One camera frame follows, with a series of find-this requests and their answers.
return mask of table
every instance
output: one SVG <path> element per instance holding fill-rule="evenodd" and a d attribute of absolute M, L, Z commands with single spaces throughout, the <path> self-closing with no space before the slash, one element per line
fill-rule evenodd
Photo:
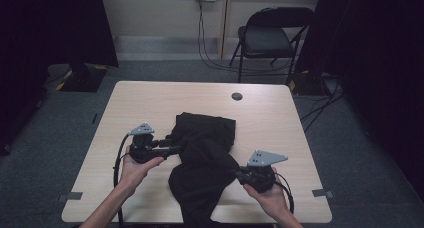
<path fill-rule="evenodd" d="M 243 99 L 232 99 L 234 92 Z M 300 222 L 326 223 L 332 219 L 308 143 L 290 91 L 283 85 L 118 82 L 88 150 L 68 200 L 65 222 L 82 222 L 113 189 L 113 165 L 125 134 L 147 122 L 155 139 L 171 133 L 182 112 L 222 116 L 236 120 L 236 138 L 230 154 L 245 166 L 255 149 L 287 155 L 274 166 L 290 184 L 295 216 Z M 182 223 L 180 206 L 170 192 L 168 178 L 180 164 L 171 156 L 152 169 L 135 194 L 123 205 L 126 222 Z M 211 218 L 229 223 L 274 223 L 235 180 L 221 196 Z"/>

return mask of black garment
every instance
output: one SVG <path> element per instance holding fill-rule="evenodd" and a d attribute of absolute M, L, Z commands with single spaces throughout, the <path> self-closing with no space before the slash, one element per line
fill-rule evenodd
<path fill-rule="evenodd" d="M 227 227 L 210 219 L 225 187 L 236 178 L 238 163 L 228 154 L 234 144 L 234 120 L 183 113 L 177 116 L 173 145 L 180 145 L 182 164 L 169 177 L 185 227 Z"/>

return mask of black cable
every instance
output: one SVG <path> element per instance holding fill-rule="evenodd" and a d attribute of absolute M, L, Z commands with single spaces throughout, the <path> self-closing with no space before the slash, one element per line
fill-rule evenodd
<path fill-rule="evenodd" d="M 128 136 L 129 135 L 126 134 L 124 139 L 121 142 L 121 146 L 119 147 L 119 151 L 118 151 L 118 156 L 116 157 L 116 161 L 115 161 L 115 166 L 113 167 L 113 169 L 114 169 L 114 172 L 113 172 L 113 187 L 116 187 L 118 185 L 119 165 L 121 163 L 121 159 L 122 159 L 122 157 L 124 157 L 125 155 L 128 154 L 127 153 L 127 154 L 125 154 L 121 157 L 122 149 L 124 148 L 124 144 L 125 144 L 125 141 L 127 140 Z M 122 214 L 122 208 L 119 208 L 118 220 L 119 220 L 119 227 L 121 227 L 121 228 L 124 227 L 124 217 L 123 217 L 123 214 Z"/>
<path fill-rule="evenodd" d="M 336 101 L 338 101 L 340 98 L 342 98 L 343 97 L 343 94 L 344 93 L 342 93 L 339 97 L 337 97 L 335 100 L 333 100 L 333 101 L 328 101 L 325 105 L 323 105 L 321 108 L 320 108 L 320 111 L 319 111 L 319 113 L 314 117 L 314 119 L 311 121 L 311 123 L 309 123 L 309 125 L 304 129 L 304 132 L 306 133 L 306 131 L 309 129 L 309 127 L 312 125 L 312 123 L 314 123 L 314 121 L 318 118 L 318 116 L 324 111 L 324 109 L 327 107 L 327 106 L 329 106 L 330 104 L 332 104 L 332 103 L 334 103 L 334 102 L 336 102 Z"/>
<path fill-rule="evenodd" d="M 275 181 L 274 184 L 283 188 L 283 190 L 286 192 L 287 198 L 289 199 L 289 210 L 292 214 L 294 214 L 294 200 L 293 200 L 293 196 L 292 196 L 291 192 L 280 182 Z"/>
<path fill-rule="evenodd" d="M 307 115 L 305 115 L 304 117 L 302 117 L 301 119 L 300 119 L 300 121 L 303 123 L 310 115 L 312 115 L 313 113 L 315 113 L 315 112 L 317 112 L 318 111 L 318 114 L 314 117 L 314 119 L 308 124 L 308 126 L 304 129 L 304 132 L 306 133 L 306 131 L 309 129 L 309 127 L 315 122 L 315 120 L 321 115 L 321 113 L 324 111 L 324 109 L 328 106 L 328 105 L 330 105 L 330 104 L 332 104 L 332 103 L 334 103 L 335 101 L 337 101 L 337 100 L 339 100 L 342 96 L 343 96 L 343 93 L 339 96 L 339 97 L 337 97 L 335 100 L 333 100 L 333 98 L 334 98 L 334 96 L 336 95 L 336 93 L 337 93 L 337 88 L 339 87 L 339 85 L 340 85 L 340 80 L 338 80 L 337 81 L 337 84 L 336 84 L 336 87 L 334 88 L 334 91 L 333 91 L 333 93 L 331 93 L 331 95 L 330 95 L 330 97 L 328 97 L 328 100 L 327 100 L 327 102 L 324 104 L 324 105 L 322 105 L 321 107 L 319 107 L 319 108 L 317 108 L 317 109 L 315 109 L 315 110 L 313 110 L 313 111 L 310 111 Z"/>
<path fill-rule="evenodd" d="M 287 198 L 289 199 L 289 210 L 293 214 L 294 213 L 294 199 L 293 199 L 293 195 L 291 193 L 290 185 L 287 182 L 286 178 L 284 178 L 284 176 L 282 176 L 282 175 L 280 175 L 278 173 L 274 173 L 274 174 L 278 175 L 279 177 L 281 177 L 284 180 L 284 182 L 286 182 L 287 187 L 285 187 L 283 184 L 281 184 L 278 181 L 275 181 L 274 184 L 276 184 L 279 187 L 283 188 L 283 190 L 286 192 Z"/>

